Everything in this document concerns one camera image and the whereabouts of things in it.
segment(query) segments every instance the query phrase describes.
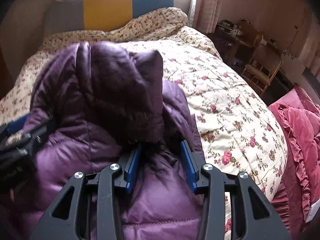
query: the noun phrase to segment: headboard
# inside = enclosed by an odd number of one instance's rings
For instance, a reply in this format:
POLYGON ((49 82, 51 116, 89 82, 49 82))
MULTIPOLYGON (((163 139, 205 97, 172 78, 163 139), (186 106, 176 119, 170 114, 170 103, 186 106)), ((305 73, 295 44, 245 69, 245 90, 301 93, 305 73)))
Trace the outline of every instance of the headboard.
POLYGON ((150 11, 173 7, 173 0, 65 0, 45 14, 44 36, 66 31, 112 31, 150 11))

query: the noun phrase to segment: floral quilt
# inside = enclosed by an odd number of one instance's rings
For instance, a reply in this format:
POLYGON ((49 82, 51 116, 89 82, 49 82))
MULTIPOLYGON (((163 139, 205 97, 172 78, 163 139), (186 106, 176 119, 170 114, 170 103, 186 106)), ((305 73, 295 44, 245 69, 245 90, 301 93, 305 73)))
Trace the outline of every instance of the floral quilt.
MULTIPOLYGON (((79 41, 119 42, 132 52, 156 49, 163 57, 164 78, 179 84, 196 115, 207 163, 226 173, 248 172, 271 201, 287 161, 284 134, 253 89, 223 63, 212 41, 187 25, 180 9, 163 8, 111 32, 73 31, 45 38, 0 101, 0 124, 29 112, 36 77, 57 50, 79 41)), ((225 201, 225 238, 230 239, 228 194, 225 201)))

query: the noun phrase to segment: floral cloth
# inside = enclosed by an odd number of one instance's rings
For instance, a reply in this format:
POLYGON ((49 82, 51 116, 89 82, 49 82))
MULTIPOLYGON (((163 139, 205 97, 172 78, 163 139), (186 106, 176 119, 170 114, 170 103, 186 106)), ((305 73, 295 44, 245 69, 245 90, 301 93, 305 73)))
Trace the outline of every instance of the floral cloth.
MULTIPOLYGON (((156 49, 163 57, 164 78, 180 85, 196 115, 207 163, 226 173, 248 172, 271 201, 287 161, 284 134, 252 88, 223 63, 212 41, 187 25, 180 9, 163 8, 108 33, 73 31, 47 37, 0 101, 0 124, 28 113, 36 77, 57 50, 79 41, 122 42, 132 52, 156 49)), ((225 238, 230 239, 229 194, 225 200, 225 238)))

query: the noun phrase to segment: floral bedspread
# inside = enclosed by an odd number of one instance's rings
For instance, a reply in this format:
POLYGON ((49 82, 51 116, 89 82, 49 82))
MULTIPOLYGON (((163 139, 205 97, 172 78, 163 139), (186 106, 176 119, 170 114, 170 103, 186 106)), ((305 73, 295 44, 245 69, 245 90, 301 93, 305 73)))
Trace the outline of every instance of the floral bedspread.
MULTIPOLYGON (((0 101, 0 124, 29 112, 36 77, 57 50, 79 41, 121 42, 132 52, 156 49, 164 60, 164 78, 180 85, 196 115, 206 161, 226 173, 248 172, 271 201, 287 160, 284 134, 253 89, 223 63, 214 44, 187 25, 180 9, 163 8, 108 33, 73 31, 47 37, 0 101)), ((225 238, 230 239, 228 194, 225 200, 225 238)))

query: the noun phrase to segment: bed sheet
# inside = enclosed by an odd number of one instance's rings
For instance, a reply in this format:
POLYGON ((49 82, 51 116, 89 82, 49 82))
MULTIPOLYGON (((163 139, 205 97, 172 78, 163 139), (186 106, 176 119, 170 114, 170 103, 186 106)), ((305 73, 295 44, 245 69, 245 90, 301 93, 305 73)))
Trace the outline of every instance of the bed sheet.
MULTIPOLYGON (((0 124, 28 113, 38 73, 56 51, 70 44, 113 41, 132 52, 156 49, 163 57, 164 79, 179 84, 196 115, 206 161, 226 173, 248 172, 271 201, 287 161, 284 134, 253 89, 223 63, 214 44, 187 25, 180 9, 163 8, 108 33, 74 31, 47 37, 0 101, 0 124)), ((225 239, 230 239, 228 194, 225 200, 225 239)))

